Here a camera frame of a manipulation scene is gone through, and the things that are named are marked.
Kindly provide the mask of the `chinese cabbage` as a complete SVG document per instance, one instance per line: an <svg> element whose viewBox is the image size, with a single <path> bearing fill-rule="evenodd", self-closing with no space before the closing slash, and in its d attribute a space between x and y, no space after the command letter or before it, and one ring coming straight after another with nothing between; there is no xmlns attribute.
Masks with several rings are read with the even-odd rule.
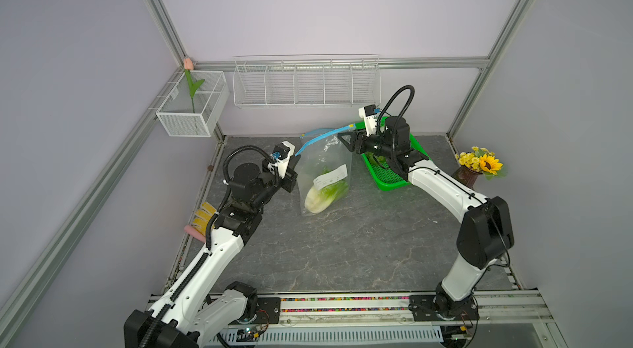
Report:
<svg viewBox="0 0 633 348"><path fill-rule="evenodd" d="M339 200L349 191L349 184L345 180L317 189L313 186L304 201L304 207L307 213L319 214L331 206L335 201Z"/></svg>

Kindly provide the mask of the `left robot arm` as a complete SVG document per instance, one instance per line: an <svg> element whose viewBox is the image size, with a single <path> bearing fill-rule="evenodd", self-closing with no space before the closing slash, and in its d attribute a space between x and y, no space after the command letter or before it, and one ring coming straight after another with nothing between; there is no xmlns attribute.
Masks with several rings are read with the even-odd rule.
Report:
<svg viewBox="0 0 633 348"><path fill-rule="evenodd" d="M293 191L298 155L284 141L266 152L244 145L222 164L224 197L204 232L204 246L174 285L149 309L135 310L124 325L127 347L203 347L230 323L256 316L257 290L233 282L206 301L225 268L259 227L264 207L281 189Z"/></svg>

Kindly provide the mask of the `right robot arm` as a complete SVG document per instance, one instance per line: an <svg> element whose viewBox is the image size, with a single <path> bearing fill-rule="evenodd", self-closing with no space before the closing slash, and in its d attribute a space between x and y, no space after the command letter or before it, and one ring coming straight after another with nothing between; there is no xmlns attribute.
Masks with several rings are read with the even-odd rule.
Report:
<svg viewBox="0 0 633 348"><path fill-rule="evenodd" d="M410 141L404 115L387 116L374 104L361 107L362 128L339 134L345 147L358 155L376 157L377 165L422 189L459 222L458 256L448 275L438 284L429 309L450 320L477 307L474 290L486 271L501 265L514 246L509 205L496 196L485 196L442 171Z"/></svg>

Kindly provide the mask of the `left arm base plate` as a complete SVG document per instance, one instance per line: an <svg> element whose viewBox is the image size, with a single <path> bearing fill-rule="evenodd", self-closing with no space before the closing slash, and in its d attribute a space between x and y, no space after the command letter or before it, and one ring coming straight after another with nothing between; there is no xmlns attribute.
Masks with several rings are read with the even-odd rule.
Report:
<svg viewBox="0 0 633 348"><path fill-rule="evenodd" d="M241 318L230 325L278 324L281 315L281 298L278 296L259 297L253 310L248 309Z"/></svg>

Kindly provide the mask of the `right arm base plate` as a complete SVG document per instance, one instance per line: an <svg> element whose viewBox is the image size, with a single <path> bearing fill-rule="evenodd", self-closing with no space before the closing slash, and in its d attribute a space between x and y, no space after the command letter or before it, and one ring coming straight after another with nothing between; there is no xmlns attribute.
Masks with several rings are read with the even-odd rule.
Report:
<svg viewBox="0 0 633 348"><path fill-rule="evenodd" d="M478 321L478 305L473 295L453 301L447 295L411 295L408 309L416 322L430 321Z"/></svg>

